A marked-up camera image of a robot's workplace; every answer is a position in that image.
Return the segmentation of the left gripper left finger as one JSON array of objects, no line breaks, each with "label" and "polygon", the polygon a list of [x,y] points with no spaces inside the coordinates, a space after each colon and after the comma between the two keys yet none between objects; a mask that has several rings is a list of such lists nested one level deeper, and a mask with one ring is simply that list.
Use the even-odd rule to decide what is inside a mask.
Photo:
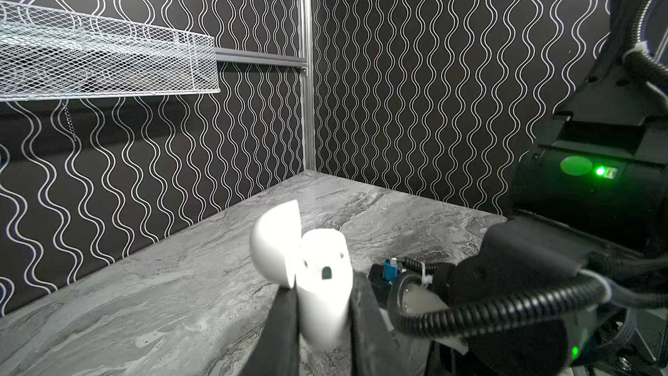
[{"label": "left gripper left finger", "polygon": [[240,375],[298,375],[299,351],[297,290],[280,287]]}]

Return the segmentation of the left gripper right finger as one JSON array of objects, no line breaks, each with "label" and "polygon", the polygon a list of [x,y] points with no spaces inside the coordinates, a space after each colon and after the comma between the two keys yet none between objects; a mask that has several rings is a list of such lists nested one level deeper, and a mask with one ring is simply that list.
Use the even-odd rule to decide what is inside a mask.
[{"label": "left gripper right finger", "polygon": [[353,272],[349,302],[351,375],[409,375],[398,343],[384,323],[368,278]]}]

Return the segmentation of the white round charging case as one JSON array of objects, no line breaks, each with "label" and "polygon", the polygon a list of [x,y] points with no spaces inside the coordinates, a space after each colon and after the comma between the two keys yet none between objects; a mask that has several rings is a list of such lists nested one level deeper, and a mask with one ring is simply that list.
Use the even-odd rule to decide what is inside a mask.
[{"label": "white round charging case", "polygon": [[332,350],[349,327],[353,268],[343,233],[332,228],[302,231],[299,202],[292,200],[260,216],[250,233],[257,271],[297,291],[299,326],[318,350]]}]

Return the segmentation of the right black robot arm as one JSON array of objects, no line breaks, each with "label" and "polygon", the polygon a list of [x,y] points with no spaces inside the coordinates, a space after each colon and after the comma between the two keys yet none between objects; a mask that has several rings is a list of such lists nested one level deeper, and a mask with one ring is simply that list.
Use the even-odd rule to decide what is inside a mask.
[{"label": "right black robot arm", "polygon": [[666,371],[666,335],[637,331],[667,306],[666,23],[667,0],[612,0],[595,65],[518,163],[511,217],[455,266],[401,259],[398,332],[461,342],[473,375]]}]

